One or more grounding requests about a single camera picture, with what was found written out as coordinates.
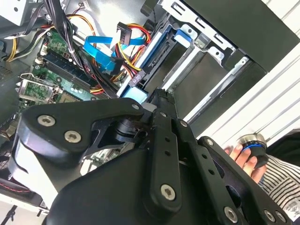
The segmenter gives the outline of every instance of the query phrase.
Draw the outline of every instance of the electronic component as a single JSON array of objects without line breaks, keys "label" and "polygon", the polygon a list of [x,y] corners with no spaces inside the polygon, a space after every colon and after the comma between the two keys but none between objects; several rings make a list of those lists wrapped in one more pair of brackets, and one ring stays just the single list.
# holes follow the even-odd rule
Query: electronic component
[{"label": "electronic component", "polygon": [[118,23],[117,30],[121,31],[120,43],[128,46],[130,44],[132,30],[122,22]]},{"label": "electronic component", "polygon": [[58,85],[36,78],[31,73],[21,74],[20,78],[22,81],[17,83],[16,91],[22,99],[50,103],[55,94],[62,92]]},{"label": "electronic component", "polygon": [[65,102],[77,102],[79,101],[78,99],[76,99],[75,97],[72,97],[70,95],[68,95],[67,93],[63,93],[59,103],[65,103]]},{"label": "electronic component", "polygon": [[135,75],[134,78],[131,79],[131,81],[129,82],[129,85],[131,87],[136,86],[146,75],[147,75],[147,73],[142,69],[140,72],[137,73],[137,75]]},{"label": "electronic component", "polygon": [[47,69],[59,74],[86,91],[90,91],[91,87],[98,84],[95,80],[88,78],[83,70],[51,49],[48,49],[47,55],[40,56],[47,62],[45,64]]},{"label": "electronic component", "polygon": [[62,55],[64,58],[66,58],[67,60],[70,58],[70,55],[66,52],[63,53]]}]

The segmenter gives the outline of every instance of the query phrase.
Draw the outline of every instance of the white wall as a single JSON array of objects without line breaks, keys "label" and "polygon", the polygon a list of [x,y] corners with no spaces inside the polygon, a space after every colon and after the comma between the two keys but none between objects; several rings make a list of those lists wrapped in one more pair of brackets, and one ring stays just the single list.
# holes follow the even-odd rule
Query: white wall
[{"label": "white wall", "polygon": [[[0,223],[2,223],[8,211],[12,207],[13,206],[11,204],[8,204],[6,202],[0,202]],[[41,225],[44,218],[45,215],[40,215],[40,217],[37,217],[37,213],[18,207],[15,210],[14,221],[12,222],[11,220],[9,220],[6,224],[7,225]]]}]

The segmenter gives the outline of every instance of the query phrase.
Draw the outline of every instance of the black metal bracket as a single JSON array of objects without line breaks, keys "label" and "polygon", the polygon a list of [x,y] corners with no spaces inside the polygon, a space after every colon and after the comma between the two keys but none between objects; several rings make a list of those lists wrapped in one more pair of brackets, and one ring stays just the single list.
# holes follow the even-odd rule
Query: black metal bracket
[{"label": "black metal bracket", "polygon": [[[53,171],[57,166],[61,170],[61,167],[72,169],[85,155],[101,149],[115,148],[125,142],[135,144],[134,149],[124,155],[68,184],[62,190],[63,196],[60,194],[55,200],[56,213],[61,211],[65,201],[73,201],[74,193],[79,190],[91,202],[99,198],[94,205],[86,202],[85,212],[97,208],[102,201],[114,199],[116,185],[121,184],[127,186],[128,196],[134,197],[124,201],[118,197],[117,202],[112,202],[118,204],[118,210],[132,207],[128,211],[132,217],[137,211],[128,201],[140,201],[148,220],[172,221],[170,224],[177,224],[175,218],[185,215],[194,221],[191,224],[199,224],[202,219],[194,219],[197,217],[197,213],[192,212],[194,206],[205,211],[205,220],[214,225],[291,224],[279,219],[270,221],[266,210],[272,215],[280,212],[288,217],[212,139],[202,137],[197,142],[190,126],[177,117],[175,101],[169,93],[156,90],[148,104],[157,108],[150,112],[132,99],[119,98],[39,105],[23,113],[14,148],[21,142],[38,154],[40,162],[41,158],[47,159],[47,169],[53,168]],[[55,123],[43,126],[38,122],[41,115],[51,116]],[[80,141],[68,142],[64,135],[69,130],[76,131]],[[133,178],[132,173],[137,170],[140,175]],[[97,212],[93,220],[99,221],[99,218],[105,218],[107,223],[114,221],[105,213]]]},{"label": "black metal bracket", "polygon": [[241,209],[249,224],[284,224],[281,220],[271,222],[266,216],[267,210],[272,215],[276,211],[282,215],[287,215],[284,211],[266,196],[266,193],[225,153],[225,151],[211,138],[203,136],[198,140],[198,144],[208,149],[211,158],[219,168],[225,171],[223,184],[227,190],[233,187],[240,196]]}]

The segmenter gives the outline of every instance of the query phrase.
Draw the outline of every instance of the robotic arm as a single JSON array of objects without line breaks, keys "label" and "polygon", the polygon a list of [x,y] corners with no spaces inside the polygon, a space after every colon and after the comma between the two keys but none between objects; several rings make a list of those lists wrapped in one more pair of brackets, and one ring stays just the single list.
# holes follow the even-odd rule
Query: robotic arm
[{"label": "robotic arm", "polygon": [[[81,176],[82,159],[134,148]],[[42,196],[47,225],[292,224],[211,138],[197,142],[175,101],[129,98],[33,106],[19,123],[13,177]]]}]

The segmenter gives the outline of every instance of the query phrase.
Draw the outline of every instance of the blue ring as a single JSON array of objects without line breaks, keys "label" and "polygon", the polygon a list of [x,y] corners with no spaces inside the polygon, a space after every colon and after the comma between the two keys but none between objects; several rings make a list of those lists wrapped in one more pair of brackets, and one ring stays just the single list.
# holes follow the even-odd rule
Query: blue ring
[{"label": "blue ring", "polygon": [[252,148],[252,147],[262,147],[263,148],[263,146],[261,144],[251,144],[251,145],[245,147],[242,151]]}]

